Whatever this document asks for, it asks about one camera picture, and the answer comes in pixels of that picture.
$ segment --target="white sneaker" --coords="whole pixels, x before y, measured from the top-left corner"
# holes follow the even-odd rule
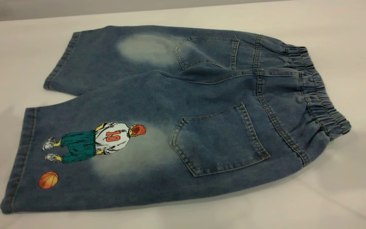
[[[51,149],[53,148],[53,145],[56,143],[56,139],[55,138],[49,138],[48,140],[46,140],[45,144],[42,147],[42,150],[45,151],[47,149]]]
[[[47,160],[47,161],[50,161],[50,162],[60,162],[59,160],[57,160],[56,158],[55,158],[55,156],[58,156],[57,154],[47,154],[46,156],[45,156],[45,159]]]

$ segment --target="orange basketball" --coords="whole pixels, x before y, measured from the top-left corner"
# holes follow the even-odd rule
[[[55,186],[57,181],[58,181],[57,173],[49,171],[43,174],[42,177],[39,179],[39,187],[43,189],[48,189]]]

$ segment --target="gray wall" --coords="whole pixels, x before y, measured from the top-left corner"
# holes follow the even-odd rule
[[[0,21],[278,0],[0,0]]]

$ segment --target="elastic waistband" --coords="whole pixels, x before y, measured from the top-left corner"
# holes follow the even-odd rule
[[[330,137],[330,141],[349,132],[350,122],[331,103],[324,82],[314,68],[307,48],[286,45],[286,55],[290,67],[300,71],[302,92],[309,112]]]

